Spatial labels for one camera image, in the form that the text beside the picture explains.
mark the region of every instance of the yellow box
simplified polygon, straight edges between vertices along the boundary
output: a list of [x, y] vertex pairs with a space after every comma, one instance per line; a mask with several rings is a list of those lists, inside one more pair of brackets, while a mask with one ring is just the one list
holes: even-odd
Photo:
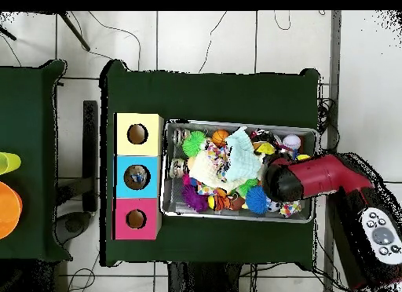
[[117, 155], [159, 156], [163, 119], [157, 114], [116, 113]]

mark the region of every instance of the orange ball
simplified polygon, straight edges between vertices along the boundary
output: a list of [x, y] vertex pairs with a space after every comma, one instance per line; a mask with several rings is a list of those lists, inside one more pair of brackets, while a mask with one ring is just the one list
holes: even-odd
[[226, 130], [217, 130], [216, 132], [214, 132], [214, 134], [212, 134], [212, 142], [220, 148], [225, 145], [225, 140], [228, 136], [229, 133]]

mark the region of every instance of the circular hole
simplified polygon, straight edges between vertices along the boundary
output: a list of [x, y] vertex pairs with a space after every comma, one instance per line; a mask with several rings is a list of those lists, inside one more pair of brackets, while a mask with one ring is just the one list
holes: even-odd
[[143, 144], [148, 139], [148, 131], [144, 125], [131, 125], [127, 130], [127, 139], [132, 144]]
[[139, 209], [131, 210], [126, 216], [126, 223], [131, 228], [143, 228], [147, 223], [147, 216]]
[[136, 191], [147, 186], [150, 180], [151, 174], [148, 169], [142, 165], [129, 166], [126, 172], [124, 172], [124, 183], [128, 188]]

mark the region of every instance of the light blue cloth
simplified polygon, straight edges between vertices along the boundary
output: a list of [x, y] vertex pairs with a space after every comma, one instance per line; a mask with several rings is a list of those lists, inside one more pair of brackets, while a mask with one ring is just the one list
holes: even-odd
[[226, 144], [230, 150], [229, 168], [225, 173], [227, 181], [240, 178], [255, 179], [262, 163], [254, 154], [250, 138], [244, 131], [246, 127], [240, 127], [232, 135], [226, 137]]

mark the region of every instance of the metal tray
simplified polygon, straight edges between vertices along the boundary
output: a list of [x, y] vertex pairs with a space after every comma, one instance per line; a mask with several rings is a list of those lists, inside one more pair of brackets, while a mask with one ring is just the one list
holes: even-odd
[[285, 223], [307, 223], [315, 216], [316, 200], [315, 198], [301, 201], [302, 210], [288, 218], [279, 214], [279, 212], [268, 212], [260, 215], [250, 210], [241, 209], [238, 211], [221, 210], [213, 211], [209, 209], [202, 213], [195, 212], [190, 208], [181, 197], [183, 180], [180, 178], [172, 179], [169, 177], [170, 161], [175, 158], [187, 159], [182, 147], [174, 145], [172, 137], [176, 128], [187, 130], [201, 130], [207, 136], [211, 137], [215, 130], [223, 129], [229, 133], [235, 132], [239, 127], [246, 126], [247, 133], [256, 129], [269, 130], [283, 139], [288, 134], [296, 134], [303, 137], [303, 153], [314, 155], [318, 149], [318, 133], [308, 128], [282, 127], [282, 126], [263, 126], [249, 125], [230, 122], [202, 122], [189, 120], [168, 120], [163, 131], [163, 162], [162, 162], [162, 181], [159, 204], [161, 211], [168, 216], [186, 216], [186, 217], [205, 217], [205, 218], [223, 218], [240, 221], [278, 221]]

